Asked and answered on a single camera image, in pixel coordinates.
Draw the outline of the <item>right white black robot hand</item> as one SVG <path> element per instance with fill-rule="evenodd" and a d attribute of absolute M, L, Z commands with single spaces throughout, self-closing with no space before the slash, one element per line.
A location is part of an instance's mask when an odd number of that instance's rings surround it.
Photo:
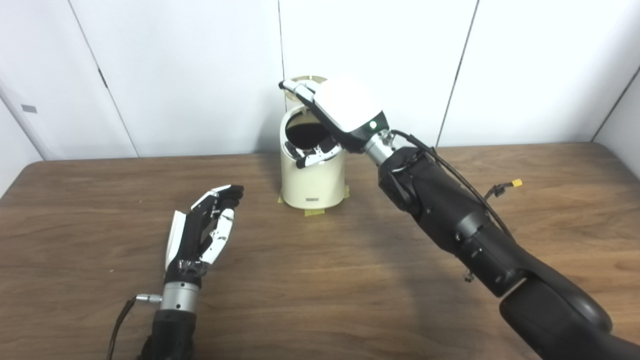
<path fill-rule="evenodd" d="M 382 106 L 357 78 L 341 75 L 317 83 L 285 79 L 278 88 L 303 105 L 329 131 L 329 136 L 295 160 L 298 169 L 315 166 L 346 151 L 367 155 L 380 167 L 393 155 L 384 139 L 390 127 Z"/>

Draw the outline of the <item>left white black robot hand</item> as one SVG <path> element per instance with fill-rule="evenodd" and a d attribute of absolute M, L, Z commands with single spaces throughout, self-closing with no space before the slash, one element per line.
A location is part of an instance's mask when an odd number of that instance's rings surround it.
<path fill-rule="evenodd" d="M 201 287 L 202 278 L 229 241 L 245 188 L 227 184 L 206 191 L 189 212 L 174 212 L 167 240 L 164 284 Z"/>

